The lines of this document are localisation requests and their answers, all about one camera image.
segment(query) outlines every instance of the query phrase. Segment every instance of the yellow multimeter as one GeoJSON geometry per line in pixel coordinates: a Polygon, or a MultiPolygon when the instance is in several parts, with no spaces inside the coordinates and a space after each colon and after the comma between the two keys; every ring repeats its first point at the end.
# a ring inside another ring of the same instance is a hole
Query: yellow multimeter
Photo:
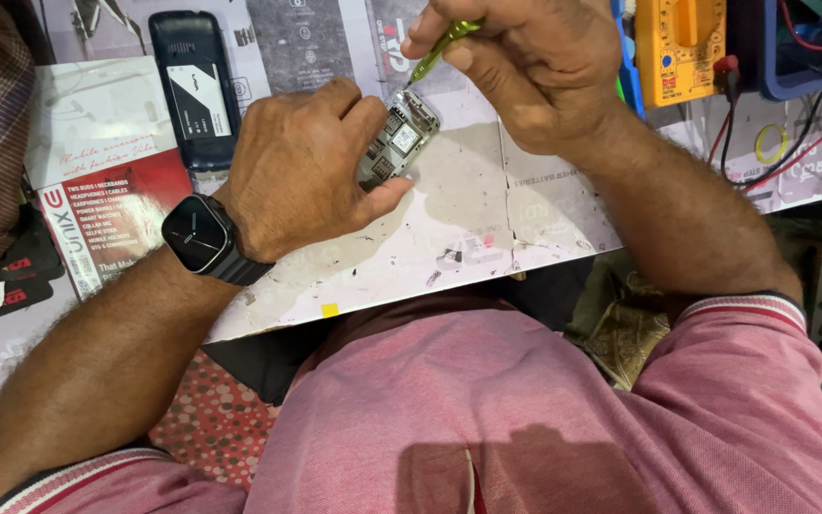
{"type": "Polygon", "coordinates": [[[636,67],[646,109],[721,92],[727,0],[637,0],[636,67]]]}

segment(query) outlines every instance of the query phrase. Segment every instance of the pink polo shirt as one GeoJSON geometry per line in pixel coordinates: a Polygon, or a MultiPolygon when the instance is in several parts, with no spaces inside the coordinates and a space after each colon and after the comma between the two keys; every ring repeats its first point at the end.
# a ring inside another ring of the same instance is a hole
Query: pink polo shirt
{"type": "Polygon", "coordinates": [[[518,312],[421,319],[292,391],[252,490],[127,449],[0,513],[822,512],[822,356],[790,302],[688,309],[633,391],[518,312]]]}

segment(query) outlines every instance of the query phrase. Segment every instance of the screwdriver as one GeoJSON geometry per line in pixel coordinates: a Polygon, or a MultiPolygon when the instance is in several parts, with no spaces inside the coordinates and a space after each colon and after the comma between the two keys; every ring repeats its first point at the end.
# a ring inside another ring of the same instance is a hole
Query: screwdriver
{"type": "Polygon", "coordinates": [[[446,49],[446,46],[449,43],[452,41],[461,40],[463,37],[467,36],[469,32],[479,30],[483,27],[485,19],[486,18],[480,18],[475,21],[452,22],[450,27],[446,29],[446,33],[443,34],[439,40],[437,40],[437,44],[433,46],[430,53],[424,56],[424,58],[417,63],[414,71],[411,72],[411,80],[408,81],[405,87],[410,86],[423,77],[426,77],[430,70],[437,64],[437,61],[440,60],[440,57],[443,55],[443,50],[446,49]]]}

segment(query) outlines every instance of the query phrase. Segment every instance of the smartwatch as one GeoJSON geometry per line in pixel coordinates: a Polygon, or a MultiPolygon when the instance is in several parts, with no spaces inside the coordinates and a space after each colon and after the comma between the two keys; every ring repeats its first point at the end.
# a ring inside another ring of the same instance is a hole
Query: smartwatch
{"type": "Polygon", "coordinates": [[[183,267],[196,275],[252,286],[275,266],[246,259],[237,250],[236,226],[212,197],[196,193],[183,198],[164,219],[161,232],[183,267]]]}

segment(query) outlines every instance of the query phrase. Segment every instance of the watch face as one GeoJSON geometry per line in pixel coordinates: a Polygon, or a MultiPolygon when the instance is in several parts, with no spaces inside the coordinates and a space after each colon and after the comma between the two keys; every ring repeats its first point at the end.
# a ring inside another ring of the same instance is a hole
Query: watch face
{"type": "Polygon", "coordinates": [[[202,271],[226,245],[224,227],[199,197],[186,197],[164,220],[164,240],[193,273],[202,271]]]}

